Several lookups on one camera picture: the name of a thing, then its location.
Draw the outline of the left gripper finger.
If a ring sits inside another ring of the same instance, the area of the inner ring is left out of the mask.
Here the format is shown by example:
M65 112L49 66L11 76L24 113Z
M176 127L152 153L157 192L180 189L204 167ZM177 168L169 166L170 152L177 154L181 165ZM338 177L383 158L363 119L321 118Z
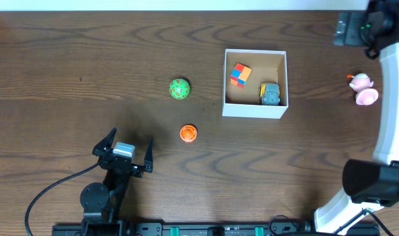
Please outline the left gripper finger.
M145 157L144 157L144 170L146 172L153 171L153 138L150 139L149 145L147 147Z
M111 149L111 145L113 144L117 129L114 127L111 129L110 133L103 138L99 143L97 143L93 150L93 155L105 155Z

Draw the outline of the pink duck toy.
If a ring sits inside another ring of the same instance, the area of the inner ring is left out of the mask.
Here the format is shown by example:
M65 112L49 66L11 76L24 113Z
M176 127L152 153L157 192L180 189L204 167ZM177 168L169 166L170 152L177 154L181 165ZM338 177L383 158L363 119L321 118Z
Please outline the pink duck toy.
M355 102L357 105L370 106L377 101L379 93L373 88L374 82L367 74L347 75L347 79L349 79L350 88L356 92Z

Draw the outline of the green ball with orange numbers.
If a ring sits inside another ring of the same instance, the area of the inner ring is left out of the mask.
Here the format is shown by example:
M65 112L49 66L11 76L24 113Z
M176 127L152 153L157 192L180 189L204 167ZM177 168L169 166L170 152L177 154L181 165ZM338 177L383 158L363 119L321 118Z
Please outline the green ball with orange numbers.
M169 84L170 95L177 100L184 100L189 96L191 87L186 79L174 79Z

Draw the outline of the yellow grey toy truck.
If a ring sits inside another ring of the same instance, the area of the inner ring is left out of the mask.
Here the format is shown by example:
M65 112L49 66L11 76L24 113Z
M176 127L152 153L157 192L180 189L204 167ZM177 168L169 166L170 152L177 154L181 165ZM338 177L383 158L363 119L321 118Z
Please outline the yellow grey toy truck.
M280 104L280 87L276 83L262 83L259 89L259 104L278 106Z

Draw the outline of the colourful puzzle cube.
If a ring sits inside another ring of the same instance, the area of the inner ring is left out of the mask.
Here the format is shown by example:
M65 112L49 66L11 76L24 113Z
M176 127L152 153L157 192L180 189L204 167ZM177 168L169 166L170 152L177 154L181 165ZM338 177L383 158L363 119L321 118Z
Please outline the colourful puzzle cube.
M248 66L237 63L230 75L230 83L240 88L244 88L251 72L252 69Z

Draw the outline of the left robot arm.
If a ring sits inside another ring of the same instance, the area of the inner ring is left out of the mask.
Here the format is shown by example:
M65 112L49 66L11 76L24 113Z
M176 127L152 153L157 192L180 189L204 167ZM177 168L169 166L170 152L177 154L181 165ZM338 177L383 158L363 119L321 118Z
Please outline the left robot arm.
M153 140L149 141L143 164L138 165L133 163L133 145L122 142L113 145L116 131L113 128L92 150L98 157L98 166L107 172L103 182L89 184L81 192L83 235L129 235L130 224L119 219L129 179L153 171Z

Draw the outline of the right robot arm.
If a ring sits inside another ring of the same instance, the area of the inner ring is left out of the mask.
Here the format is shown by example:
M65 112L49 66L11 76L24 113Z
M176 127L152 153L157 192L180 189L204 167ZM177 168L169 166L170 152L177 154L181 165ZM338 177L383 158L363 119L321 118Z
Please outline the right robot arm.
M399 1L370 1L365 12L344 12L336 44L365 47L383 75L381 123L372 161L350 159L342 189L314 212L311 233L344 235L366 215L399 202Z

